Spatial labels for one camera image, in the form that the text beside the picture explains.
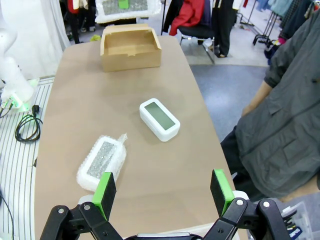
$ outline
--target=screw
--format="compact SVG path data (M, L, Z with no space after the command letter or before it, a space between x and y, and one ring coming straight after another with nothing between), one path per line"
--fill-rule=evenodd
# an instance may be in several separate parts
M263 206L266 207L266 208L268 208L268 207L270 207L270 203L267 202L267 201L265 201L265 202L263 203Z
M242 200L239 199L239 200L236 201L236 204L241 206L241 205L244 204L244 201L242 201Z

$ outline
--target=white digital clock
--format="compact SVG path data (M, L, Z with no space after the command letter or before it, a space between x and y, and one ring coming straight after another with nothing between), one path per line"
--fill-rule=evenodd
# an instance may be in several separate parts
M180 122L158 99L145 101L139 111L141 119L162 142L177 135Z

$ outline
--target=corrugated white panel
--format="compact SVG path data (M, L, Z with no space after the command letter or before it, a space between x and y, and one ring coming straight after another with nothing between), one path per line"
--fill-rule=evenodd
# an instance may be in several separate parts
M40 116L44 120L46 107L54 78L40 80L35 93L35 103L39 105ZM35 176L34 166L38 155L39 141L21 143L15 139L15 130L26 112L11 114L0 119L0 189L13 215L14 236L19 240L35 239ZM25 137L35 130L35 124L26 125ZM7 207L0 207L0 232L12 233L11 218Z

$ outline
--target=bubble-wrapped package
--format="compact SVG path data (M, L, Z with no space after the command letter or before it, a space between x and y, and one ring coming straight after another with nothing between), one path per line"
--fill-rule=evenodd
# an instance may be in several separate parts
M146 18L159 14L160 0L129 0L129 8L119 8L119 0L95 0L98 24L109 23L120 19Z
M95 192L104 172L112 172L116 182L127 155L124 146L126 139L127 134L121 135L118 140L109 136L99 137L79 167L77 183L82 188Z

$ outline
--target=open cardboard box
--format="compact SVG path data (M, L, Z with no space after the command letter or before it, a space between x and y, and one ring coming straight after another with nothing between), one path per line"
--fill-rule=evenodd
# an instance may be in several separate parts
M105 72L159 67L161 47L155 30L147 24L107 26L100 55Z

